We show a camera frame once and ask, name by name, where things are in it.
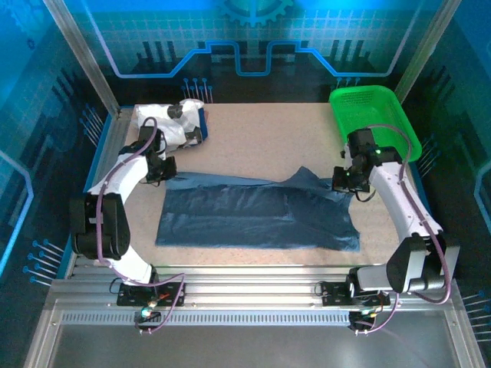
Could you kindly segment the small lit controller board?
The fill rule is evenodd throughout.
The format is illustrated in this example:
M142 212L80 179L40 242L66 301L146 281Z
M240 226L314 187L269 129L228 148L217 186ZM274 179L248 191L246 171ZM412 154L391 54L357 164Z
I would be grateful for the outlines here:
M155 311L152 307L143 307L141 311L136 312L134 322L135 324L156 322L160 317L161 313L159 311Z
M350 311L348 313L348 328L352 331L372 330L375 327L375 320L378 312L374 310Z

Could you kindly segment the aluminium frame rail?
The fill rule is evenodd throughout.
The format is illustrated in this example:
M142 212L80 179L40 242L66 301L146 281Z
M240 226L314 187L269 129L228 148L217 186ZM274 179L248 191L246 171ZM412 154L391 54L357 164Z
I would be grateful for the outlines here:
M345 268L305 266L163 267L186 275L176 311L347 311L324 307L319 281ZM460 293L441 306L401 298L390 323L368 335L335 326L168 326L141 335L133 326L62 325L72 311L135 311L117 306L114 275L79 261L53 281L23 368L491 368L483 338Z

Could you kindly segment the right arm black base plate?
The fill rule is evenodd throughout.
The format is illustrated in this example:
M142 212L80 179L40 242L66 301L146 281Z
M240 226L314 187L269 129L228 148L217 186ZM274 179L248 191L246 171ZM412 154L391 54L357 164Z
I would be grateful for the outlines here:
M321 298L324 307L390 306L390 297L387 294L380 291L358 291L353 284L348 284L346 282L319 281L314 286L314 294Z

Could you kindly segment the white printed t-shirt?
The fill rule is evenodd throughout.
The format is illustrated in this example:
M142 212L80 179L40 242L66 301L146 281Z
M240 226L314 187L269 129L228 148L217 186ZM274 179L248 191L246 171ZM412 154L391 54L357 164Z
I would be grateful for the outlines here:
M157 137L160 147L157 154L166 154L203 143L208 137L205 103L197 99L185 99L175 104L137 104L131 123L140 129L146 118L157 121Z

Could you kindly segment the green plastic basket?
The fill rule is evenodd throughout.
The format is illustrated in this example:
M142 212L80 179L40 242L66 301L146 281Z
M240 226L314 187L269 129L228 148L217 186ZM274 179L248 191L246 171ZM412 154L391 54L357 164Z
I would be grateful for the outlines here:
M409 161L417 161L422 153L422 146L416 133L400 105L394 92L383 86L343 87L331 92L329 102L334 112L341 138L346 143L348 134L370 125L383 124L398 128L407 138L399 133L384 128L374 128L373 135L379 146L393 146L401 157L407 155L407 144L410 143Z

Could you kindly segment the blue t-shirt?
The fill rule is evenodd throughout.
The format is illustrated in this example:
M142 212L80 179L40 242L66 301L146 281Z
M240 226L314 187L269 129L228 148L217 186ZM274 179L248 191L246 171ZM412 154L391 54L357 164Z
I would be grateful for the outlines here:
M155 244L358 252L350 204L304 166L282 182L182 172L166 183Z

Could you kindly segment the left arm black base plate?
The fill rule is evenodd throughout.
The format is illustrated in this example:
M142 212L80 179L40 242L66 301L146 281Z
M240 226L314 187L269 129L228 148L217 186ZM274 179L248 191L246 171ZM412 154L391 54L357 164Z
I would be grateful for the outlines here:
M122 307L146 307L150 301L158 299L161 295L163 298L158 300L158 307L170 307L177 295L176 306L184 305L186 296L186 283L183 284L180 293L177 291L180 282L170 282L158 287L139 287L121 284L117 293L117 306Z

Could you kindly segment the aluminium frame post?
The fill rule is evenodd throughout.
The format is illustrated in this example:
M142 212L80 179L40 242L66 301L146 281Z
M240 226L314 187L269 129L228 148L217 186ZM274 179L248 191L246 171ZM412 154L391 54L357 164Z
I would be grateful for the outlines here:
M402 104L420 76L421 71L435 51L438 42L459 8L462 0L441 0L440 7L429 23L425 34L410 59L405 72L395 88L395 95Z
M120 116L120 105L64 0L42 1L107 112L117 119Z

